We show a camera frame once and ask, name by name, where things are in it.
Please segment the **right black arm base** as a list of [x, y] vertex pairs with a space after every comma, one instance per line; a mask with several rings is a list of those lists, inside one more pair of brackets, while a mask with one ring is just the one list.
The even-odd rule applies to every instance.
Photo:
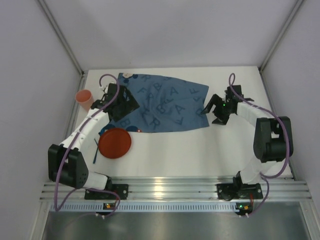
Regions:
[[219, 200], [249, 200], [263, 199], [261, 185], [257, 184], [244, 184], [242, 186], [235, 186], [233, 183], [220, 183], [216, 185], [217, 195]]

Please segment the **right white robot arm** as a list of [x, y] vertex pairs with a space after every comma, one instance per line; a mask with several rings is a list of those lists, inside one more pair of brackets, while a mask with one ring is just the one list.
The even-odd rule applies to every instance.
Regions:
[[285, 171], [293, 154], [291, 120], [255, 105], [245, 98], [240, 85], [230, 85], [225, 97], [214, 94], [201, 114], [213, 112], [213, 124], [225, 126], [235, 114], [251, 124], [254, 130], [253, 158], [233, 177], [230, 184], [235, 194], [248, 194], [257, 189], [261, 179], [275, 179]]

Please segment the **blue letter-print placemat cloth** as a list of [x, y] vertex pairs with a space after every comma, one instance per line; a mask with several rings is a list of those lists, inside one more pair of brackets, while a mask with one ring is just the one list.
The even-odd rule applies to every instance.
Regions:
[[115, 122], [110, 121], [101, 132], [121, 128], [128, 132], [184, 132], [209, 126], [201, 112], [209, 87], [179, 78], [119, 73], [120, 85], [127, 87], [139, 108]]

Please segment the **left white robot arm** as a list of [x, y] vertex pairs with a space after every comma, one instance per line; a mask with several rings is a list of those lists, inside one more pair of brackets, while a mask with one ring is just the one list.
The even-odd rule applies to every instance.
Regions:
[[71, 135], [59, 145], [49, 147], [49, 179], [75, 189], [106, 190], [111, 182], [109, 177], [89, 170], [85, 151], [110, 121], [118, 122], [139, 107], [127, 87], [109, 84], [102, 99], [92, 103], [86, 117]]

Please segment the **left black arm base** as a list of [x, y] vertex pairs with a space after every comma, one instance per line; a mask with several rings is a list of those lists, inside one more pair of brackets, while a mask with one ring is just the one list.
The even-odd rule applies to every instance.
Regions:
[[[111, 189], [109, 189], [108, 191], [117, 194], [120, 200], [126, 200], [129, 193], [129, 185], [113, 184]], [[110, 194], [106, 192], [86, 190], [84, 199], [85, 200], [116, 200], [116, 196], [114, 194]]]

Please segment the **red round plate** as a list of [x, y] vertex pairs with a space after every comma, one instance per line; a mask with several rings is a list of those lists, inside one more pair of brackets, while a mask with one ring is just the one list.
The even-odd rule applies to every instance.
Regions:
[[123, 157], [131, 148], [130, 134], [121, 128], [111, 128], [102, 133], [98, 141], [98, 150], [108, 159]]

